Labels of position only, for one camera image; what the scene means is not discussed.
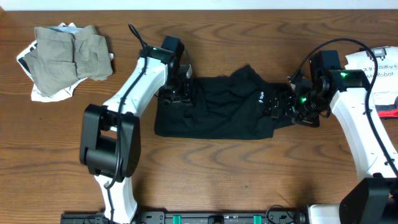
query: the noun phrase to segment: black t-shirt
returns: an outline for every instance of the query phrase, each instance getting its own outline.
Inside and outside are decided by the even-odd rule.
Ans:
[[[266,100],[286,84],[265,82],[249,65],[230,77],[196,78],[194,105],[158,100],[155,133],[200,139],[264,139],[274,129],[292,125],[290,118],[264,116]]]

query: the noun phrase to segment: wooden table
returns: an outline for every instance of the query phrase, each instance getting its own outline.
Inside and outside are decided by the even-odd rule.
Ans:
[[[229,75],[243,65],[269,82],[285,82],[304,56],[338,37],[370,47],[398,45],[398,11],[70,11],[5,12],[0,22],[0,217],[4,223],[58,223],[64,212],[104,207],[100,188],[79,163],[82,114],[112,97],[136,66],[140,49],[127,23],[160,45],[180,37],[200,77]],[[16,55],[35,26],[97,26],[114,52],[114,74],[86,80],[73,97],[30,100],[33,83]],[[339,42],[325,49],[359,49]],[[270,205],[336,203],[357,184],[345,136],[332,116],[320,128],[291,126],[260,141],[162,138],[154,134],[156,99],[141,119],[142,154],[134,196],[145,207],[265,210]],[[397,120],[384,125],[398,146]]]

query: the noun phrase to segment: khaki pants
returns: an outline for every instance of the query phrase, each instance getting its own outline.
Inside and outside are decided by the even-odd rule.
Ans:
[[[104,80],[112,74],[106,40],[94,26],[75,34],[36,27],[37,49],[24,57],[42,96],[51,96],[81,78]]]

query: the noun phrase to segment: black cable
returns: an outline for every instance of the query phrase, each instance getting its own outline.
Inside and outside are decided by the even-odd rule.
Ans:
[[[365,50],[367,52],[369,52],[369,54],[371,55],[373,62],[374,62],[374,73],[373,73],[373,78],[372,78],[372,82],[369,86],[368,92],[366,93],[365,96],[365,113],[366,113],[366,117],[368,118],[369,121],[369,125],[372,129],[373,135],[376,138],[377,142],[380,145],[381,150],[384,153],[384,157],[386,157],[388,164],[390,165],[392,171],[395,173],[395,175],[398,177],[398,170],[395,167],[393,161],[391,160],[390,155],[387,152],[386,147],[384,146],[383,142],[381,141],[380,135],[377,132],[377,129],[373,123],[372,117],[371,117],[371,110],[369,109],[369,98],[371,96],[371,92],[372,92],[372,88],[374,86],[374,83],[376,82],[376,77],[377,77],[377,69],[378,69],[378,64],[377,64],[377,59],[376,56],[374,55],[374,53],[372,52],[372,50],[366,46],[364,43],[358,41],[358,40],[354,40],[354,39],[349,39],[349,38],[339,38],[339,39],[334,39],[334,40],[329,40],[328,42],[325,42],[321,45],[319,45],[318,47],[316,47],[315,49],[313,49],[305,58],[304,61],[300,64],[300,66],[298,67],[298,69],[296,70],[296,72],[294,73],[294,75],[292,76],[291,80],[295,81],[295,79],[297,78],[297,75],[299,75],[299,73],[301,72],[302,67],[304,66],[304,63],[311,57],[311,55],[313,55],[318,49],[320,49],[321,47],[337,42],[337,41],[348,41],[348,42],[353,42],[355,44],[358,44],[360,46],[362,46],[363,48],[365,48]]]
[[[281,205],[271,205],[271,207],[269,207],[269,208],[267,209],[267,211],[266,211],[266,218],[268,219],[268,221],[269,221],[271,224],[275,224],[275,223],[269,219],[269,217],[268,217],[268,212],[269,212],[270,209],[272,209],[272,208],[274,208],[274,207],[276,207],[276,206],[282,208],[282,209],[284,210],[284,212],[287,214],[287,216],[293,220],[293,222],[291,222],[291,223],[294,223],[294,217],[293,217],[291,214],[288,213],[288,211],[285,209],[285,207],[283,207],[283,206],[281,206]]]
[[[145,55],[145,45],[147,45],[141,38],[141,36],[139,35],[137,29],[134,27],[134,25],[129,22],[129,29],[131,30],[131,32],[134,34],[134,36],[136,36],[139,40],[139,42],[141,43],[141,47],[142,47],[142,52]],[[104,188],[106,189],[107,193],[108,193],[108,200],[109,200],[109,205],[111,206],[111,219],[110,219],[110,223],[113,223],[113,213],[114,213],[114,207],[113,207],[113,203],[112,203],[112,197],[111,197],[111,188],[113,187],[118,174],[120,173],[120,166],[122,163],[122,159],[121,159],[121,128],[122,128],[122,109],[123,109],[123,105],[124,102],[126,101],[127,96],[129,95],[130,91],[134,88],[134,86],[137,84],[137,82],[141,79],[141,77],[145,74],[147,70],[147,57],[144,57],[144,67],[141,70],[141,73],[138,75],[138,77],[134,80],[134,82],[129,86],[129,88],[126,90],[126,92],[123,94],[123,96],[120,98],[120,102],[119,102],[119,108],[118,108],[118,123],[117,123],[117,144],[116,144],[116,167],[115,167],[115,173],[113,175],[112,181],[111,183],[105,183],[104,184]]]

